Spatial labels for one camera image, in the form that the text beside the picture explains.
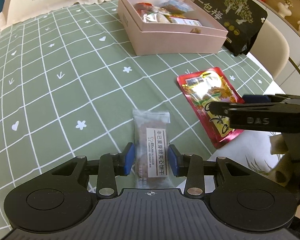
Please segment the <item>white leaf pattern placemat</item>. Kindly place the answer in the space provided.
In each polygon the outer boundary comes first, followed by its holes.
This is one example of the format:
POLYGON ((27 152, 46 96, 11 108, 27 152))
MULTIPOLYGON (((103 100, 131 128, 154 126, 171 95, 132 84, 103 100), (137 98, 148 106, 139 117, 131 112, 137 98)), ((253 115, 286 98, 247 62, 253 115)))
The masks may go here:
POLYGON ((204 146, 195 145, 193 139, 188 143, 183 139, 175 145, 182 154, 196 154, 208 161, 215 161, 217 157, 227 157, 267 176, 283 157, 281 154, 271 153, 270 139, 276 135, 279 135, 279 132, 244 131, 220 149, 213 147, 211 153, 206 152, 204 146))

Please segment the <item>white red packet in box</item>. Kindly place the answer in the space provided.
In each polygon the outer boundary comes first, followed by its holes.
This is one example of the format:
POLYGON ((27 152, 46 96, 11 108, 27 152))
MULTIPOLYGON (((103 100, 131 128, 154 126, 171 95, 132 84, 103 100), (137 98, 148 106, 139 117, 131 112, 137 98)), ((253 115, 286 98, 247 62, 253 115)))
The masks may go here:
POLYGON ((196 27, 202 27, 202 24, 198 20, 179 18, 179 17, 169 17, 170 22, 174 24, 191 25, 196 27))

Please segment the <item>black plum snack bag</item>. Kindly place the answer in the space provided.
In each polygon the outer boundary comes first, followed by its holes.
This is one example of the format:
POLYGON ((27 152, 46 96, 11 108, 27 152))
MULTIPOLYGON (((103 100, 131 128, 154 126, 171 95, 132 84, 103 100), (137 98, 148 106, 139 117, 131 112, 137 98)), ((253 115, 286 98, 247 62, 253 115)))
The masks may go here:
POLYGON ((235 56, 251 50, 268 16, 253 0, 194 0, 194 3, 228 31, 224 46, 235 56))

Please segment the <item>white deer figurine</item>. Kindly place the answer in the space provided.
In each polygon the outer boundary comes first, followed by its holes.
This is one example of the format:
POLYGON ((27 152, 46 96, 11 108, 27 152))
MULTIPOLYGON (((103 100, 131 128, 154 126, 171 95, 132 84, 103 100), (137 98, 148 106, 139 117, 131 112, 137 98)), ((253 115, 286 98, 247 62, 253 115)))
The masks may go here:
POLYGON ((277 4, 277 7, 278 7, 278 14, 282 18, 289 17, 292 15, 290 8, 293 7, 293 4, 291 0, 284 0, 284 3, 279 2, 277 4))

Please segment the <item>cream chair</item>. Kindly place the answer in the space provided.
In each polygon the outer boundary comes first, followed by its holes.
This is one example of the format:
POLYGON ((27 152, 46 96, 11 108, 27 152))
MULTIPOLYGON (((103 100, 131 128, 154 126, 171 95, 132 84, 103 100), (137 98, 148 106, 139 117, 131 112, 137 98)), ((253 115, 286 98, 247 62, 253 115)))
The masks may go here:
POLYGON ((268 20, 265 20, 250 53, 275 79, 289 60, 290 48, 283 34, 268 20))

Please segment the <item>clear biscuit packet white label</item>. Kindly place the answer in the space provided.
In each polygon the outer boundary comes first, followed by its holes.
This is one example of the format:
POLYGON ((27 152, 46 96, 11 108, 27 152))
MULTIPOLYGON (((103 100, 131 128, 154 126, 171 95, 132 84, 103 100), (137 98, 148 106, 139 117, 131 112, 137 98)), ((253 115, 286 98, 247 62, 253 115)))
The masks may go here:
POLYGON ((172 188, 167 157, 169 112, 133 110, 135 132, 135 186, 172 188))

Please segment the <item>pink cardboard box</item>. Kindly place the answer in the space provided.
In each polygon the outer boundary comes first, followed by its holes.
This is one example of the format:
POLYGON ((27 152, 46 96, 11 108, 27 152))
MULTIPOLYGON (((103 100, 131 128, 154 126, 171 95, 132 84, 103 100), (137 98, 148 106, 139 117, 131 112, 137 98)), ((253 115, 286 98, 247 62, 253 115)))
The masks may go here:
POLYGON ((190 6, 185 13, 200 26, 144 22, 134 5, 150 3, 159 6, 169 0, 119 0, 117 13, 135 54, 217 53, 226 41, 228 31, 205 10, 190 0, 179 0, 190 6))

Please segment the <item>red yellow shiny snack packet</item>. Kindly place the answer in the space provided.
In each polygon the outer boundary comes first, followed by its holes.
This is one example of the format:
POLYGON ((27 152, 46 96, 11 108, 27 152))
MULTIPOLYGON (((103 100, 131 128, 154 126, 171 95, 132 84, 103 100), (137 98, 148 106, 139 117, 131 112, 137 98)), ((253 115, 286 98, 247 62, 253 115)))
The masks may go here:
POLYGON ((177 77, 177 83, 204 127, 213 146, 218 149, 242 133, 240 129, 230 127, 230 121, 224 114, 213 114, 210 103, 243 103, 221 68, 213 67, 200 72, 177 77))

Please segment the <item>green checked tablecloth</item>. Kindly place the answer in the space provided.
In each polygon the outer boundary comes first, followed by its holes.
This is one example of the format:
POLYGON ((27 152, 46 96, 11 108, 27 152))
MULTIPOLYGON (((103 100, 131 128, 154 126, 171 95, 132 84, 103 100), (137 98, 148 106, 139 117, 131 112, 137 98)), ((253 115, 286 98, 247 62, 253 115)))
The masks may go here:
POLYGON ((246 56, 136 56, 117 2, 73 5, 0 32, 0 239, 4 199, 16 186, 75 157, 120 152, 134 139, 134 109, 167 111, 168 139, 209 158, 210 139, 177 77, 219 67, 239 94, 273 78, 246 56))

